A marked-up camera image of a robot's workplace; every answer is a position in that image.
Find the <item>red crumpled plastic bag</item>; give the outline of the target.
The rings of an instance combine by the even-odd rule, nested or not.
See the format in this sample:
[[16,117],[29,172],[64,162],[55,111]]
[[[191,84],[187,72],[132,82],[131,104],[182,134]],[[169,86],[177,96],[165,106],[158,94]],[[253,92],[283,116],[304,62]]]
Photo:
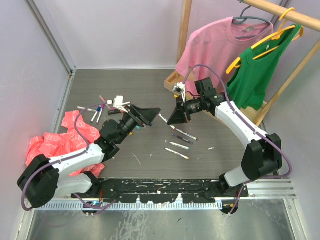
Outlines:
[[[75,120],[79,113],[79,110],[75,110],[64,114],[61,126],[67,129],[66,133],[45,132],[43,136],[31,138],[26,155],[26,166],[29,166],[32,160],[41,154],[44,154],[47,158],[57,157],[86,147],[85,140],[75,130]],[[98,129],[85,123],[82,116],[77,120],[77,129],[87,139],[89,144],[94,143],[100,137]],[[93,175],[98,177],[104,168],[105,165],[103,163],[92,164],[78,169],[71,173],[70,176],[92,172]]]

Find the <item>white silver marker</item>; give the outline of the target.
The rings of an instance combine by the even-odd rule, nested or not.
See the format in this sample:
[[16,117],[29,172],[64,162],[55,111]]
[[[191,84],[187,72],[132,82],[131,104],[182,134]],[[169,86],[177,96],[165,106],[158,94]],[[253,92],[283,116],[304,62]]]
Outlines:
[[90,108],[85,108],[85,107],[81,107],[81,106],[77,106],[77,109],[78,110],[83,110],[83,111],[88,111],[88,112],[90,112],[92,110]]

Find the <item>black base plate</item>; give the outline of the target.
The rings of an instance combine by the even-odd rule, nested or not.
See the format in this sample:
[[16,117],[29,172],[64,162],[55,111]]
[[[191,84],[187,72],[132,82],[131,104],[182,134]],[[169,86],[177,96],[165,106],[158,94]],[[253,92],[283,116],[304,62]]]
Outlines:
[[133,204],[174,203],[181,197],[184,204],[215,203],[218,198],[236,198],[242,186],[222,190],[215,179],[156,179],[156,178],[110,178],[101,179],[100,189],[95,194],[80,193],[82,199],[99,198],[104,202]]

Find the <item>light pink marker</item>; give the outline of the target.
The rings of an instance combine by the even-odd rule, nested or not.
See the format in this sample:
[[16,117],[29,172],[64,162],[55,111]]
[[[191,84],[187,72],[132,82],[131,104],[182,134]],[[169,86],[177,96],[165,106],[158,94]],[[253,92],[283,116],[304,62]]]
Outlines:
[[102,100],[104,106],[105,106],[108,110],[111,110],[110,106],[108,105],[107,101],[102,97],[102,95],[99,95],[99,98]]

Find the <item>teal marker pen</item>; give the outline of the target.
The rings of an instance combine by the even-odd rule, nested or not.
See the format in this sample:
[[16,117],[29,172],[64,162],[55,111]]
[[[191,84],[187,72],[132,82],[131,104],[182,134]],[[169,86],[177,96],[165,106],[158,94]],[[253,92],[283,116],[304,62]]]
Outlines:
[[175,147],[178,147],[178,148],[181,148],[181,149],[184,149],[184,150],[187,150],[187,151],[190,150],[190,147],[182,145],[182,144],[179,144],[179,143],[175,143],[175,142],[172,142],[172,141],[169,141],[168,143],[173,145],[173,146],[175,146]]

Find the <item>blue cap marker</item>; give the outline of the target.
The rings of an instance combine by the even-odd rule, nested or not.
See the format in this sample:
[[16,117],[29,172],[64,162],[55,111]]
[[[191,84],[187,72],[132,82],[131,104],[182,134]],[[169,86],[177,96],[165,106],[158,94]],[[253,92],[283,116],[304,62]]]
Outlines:
[[93,115],[93,117],[91,118],[91,123],[93,123],[94,122],[94,120],[95,120],[95,118],[97,117],[97,115],[98,115],[98,113],[101,111],[101,108],[102,108],[102,106],[101,105],[99,105],[98,106],[98,108],[96,109],[96,111],[95,111],[95,113],[94,113],[94,115]]

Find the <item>yellow marker pen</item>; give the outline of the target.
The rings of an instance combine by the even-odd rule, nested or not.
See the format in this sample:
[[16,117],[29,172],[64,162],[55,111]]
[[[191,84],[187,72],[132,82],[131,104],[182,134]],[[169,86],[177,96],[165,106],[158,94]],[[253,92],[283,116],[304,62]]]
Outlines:
[[181,157],[181,158],[184,158],[184,159],[186,159],[186,160],[189,160],[189,159],[190,159],[188,156],[183,155],[183,154],[181,154],[181,153],[179,153],[179,152],[177,152],[177,151],[174,151],[174,150],[172,150],[172,149],[169,149],[169,148],[167,148],[167,147],[165,147],[164,149],[165,149],[166,151],[168,151],[168,152],[170,152],[170,153],[173,153],[173,154],[175,154],[175,155],[177,155],[177,156],[179,156],[179,157]]

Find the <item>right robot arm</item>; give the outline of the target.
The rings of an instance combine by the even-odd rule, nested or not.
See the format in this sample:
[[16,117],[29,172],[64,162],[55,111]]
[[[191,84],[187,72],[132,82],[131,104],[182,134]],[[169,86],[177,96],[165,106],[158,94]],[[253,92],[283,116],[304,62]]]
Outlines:
[[267,134],[252,123],[224,94],[217,93],[210,78],[195,83],[198,95],[186,99],[182,82],[172,87],[176,107],[168,120],[169,125],[186,124],[191,115],[206,111],[223,122],[245,148],[240,166],[219,177],[218,189],[225,197],[231,197],[237,187],[272,174],[282,167],[281,139],[277,134]]

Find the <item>purple cap white marker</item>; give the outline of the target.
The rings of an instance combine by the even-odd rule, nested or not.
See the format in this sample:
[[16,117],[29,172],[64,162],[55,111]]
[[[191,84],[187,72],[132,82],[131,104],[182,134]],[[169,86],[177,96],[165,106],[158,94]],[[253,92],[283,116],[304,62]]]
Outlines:
[[99,114],[98,114],[98,117],[97,117],[97,120],[96,120],[96,124],[99,124],[99,122],[100,122],[100,119],[101,119],[101,116],[102,116],[104,107],[105,107],[105,104],[103,104],[103,105],[101,106],[101,108],[100,108],[100,111],[99,111]]

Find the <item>green tank top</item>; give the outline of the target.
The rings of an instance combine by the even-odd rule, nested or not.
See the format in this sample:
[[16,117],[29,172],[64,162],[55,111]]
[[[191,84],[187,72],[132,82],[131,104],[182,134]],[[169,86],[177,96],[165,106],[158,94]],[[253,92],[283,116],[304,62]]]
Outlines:
[[287,26],[248,47],[230,64],[226,73],[234,74],[226,90],[239,109],[250,107],[257,111],[262,107],[281,56],[303,33],[304,27],[300,24]]

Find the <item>purple marker pen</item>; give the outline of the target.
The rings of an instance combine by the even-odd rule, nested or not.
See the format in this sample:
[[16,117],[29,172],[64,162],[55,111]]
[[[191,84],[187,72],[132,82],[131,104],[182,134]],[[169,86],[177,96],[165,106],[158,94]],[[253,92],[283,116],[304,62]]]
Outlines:
[[173,133],[172,133],[171,135],[172,135],[173,137],[179,139],[179,140],[182,140],[182,141],[190,144],[190,145],[193,145],[193,144],[194,144],[192,141],[187,140],[187,139],[185,139],[184,137],[181,137],[181,136],[179,136],[179,135],[177,135],[177,134],[173,134]]

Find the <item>pink t-shirt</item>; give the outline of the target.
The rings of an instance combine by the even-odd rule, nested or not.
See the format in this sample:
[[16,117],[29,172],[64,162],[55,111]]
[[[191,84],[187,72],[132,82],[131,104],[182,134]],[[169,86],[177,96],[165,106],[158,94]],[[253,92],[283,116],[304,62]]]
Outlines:
[[182,76],[186,76],[191,68],[197,64],[203,64],[212,68],[212,73],[205,67],[193,69],[193,80],[188,79],[185,90],[197,95],[195,81],[210,78],[213,87],[218,93],[224,92],[224,83],[231,78],[226,74],[227,68],[247,48],[259,42],[274,32],[273,24],[263,22],[260,24],[236,24],[232,17],[227,17],[194,31],[186,43],[185,50],[175,70]]

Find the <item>orange black highlighter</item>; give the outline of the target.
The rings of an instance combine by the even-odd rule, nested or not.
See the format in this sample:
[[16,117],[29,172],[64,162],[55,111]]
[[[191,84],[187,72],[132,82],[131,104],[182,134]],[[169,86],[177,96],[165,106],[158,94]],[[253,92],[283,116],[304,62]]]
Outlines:
[[111,109],[107,112],[107,114],[110,115],[116,115],[116,114],[121,114],[123,113],[123,111],[119,110],[119,109]]

